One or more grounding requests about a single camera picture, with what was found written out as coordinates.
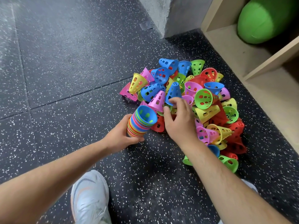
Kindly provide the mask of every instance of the green ball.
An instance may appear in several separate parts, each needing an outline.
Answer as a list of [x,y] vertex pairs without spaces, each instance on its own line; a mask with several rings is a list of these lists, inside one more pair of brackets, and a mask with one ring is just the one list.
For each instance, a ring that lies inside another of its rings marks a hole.
[[282,33],[298,11],[298,0],[250,0],[238,20],[238,35],[259,44]]

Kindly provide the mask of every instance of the concrete pillar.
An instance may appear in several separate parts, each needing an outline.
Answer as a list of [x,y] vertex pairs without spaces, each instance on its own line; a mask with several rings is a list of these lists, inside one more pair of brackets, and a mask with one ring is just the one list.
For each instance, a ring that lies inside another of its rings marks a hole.
[[200,28],[212,0],[140,0],[162,37]]

